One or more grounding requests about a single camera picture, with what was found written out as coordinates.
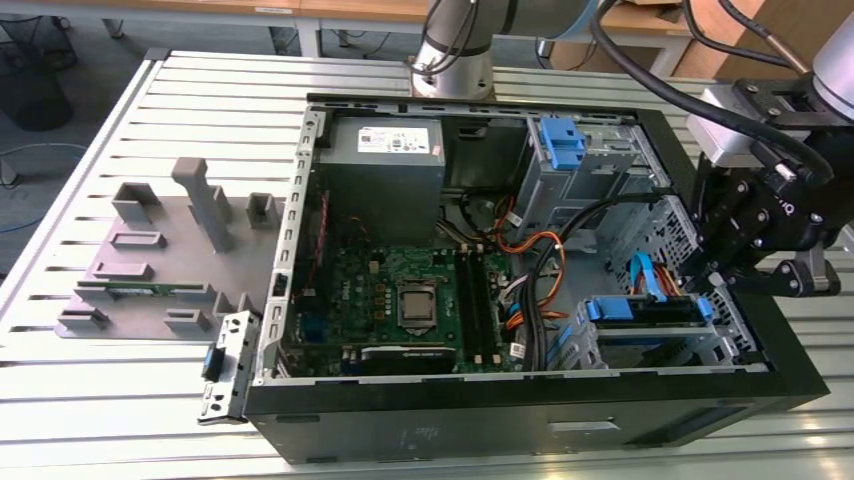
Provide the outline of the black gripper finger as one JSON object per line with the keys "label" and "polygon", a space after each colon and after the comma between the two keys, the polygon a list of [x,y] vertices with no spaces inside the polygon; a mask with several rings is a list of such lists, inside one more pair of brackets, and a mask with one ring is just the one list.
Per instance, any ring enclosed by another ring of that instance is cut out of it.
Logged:
{"label": "black gripper finger", "polygon": [[731,289],[769,296],[835,296],[839,276],[824,258],[823,249],[799,251],[769,272],[752,267],[732,268],[721,273]]}
{"label": "black gripper finger", "polygon": [[745,245],[737,215],[747,212],[752,180],[749,169],[716,167],[704,154],[699,156],[689,203],[697,246],[679,266],[688,290],[712,289],[708,276],[723,273]]}

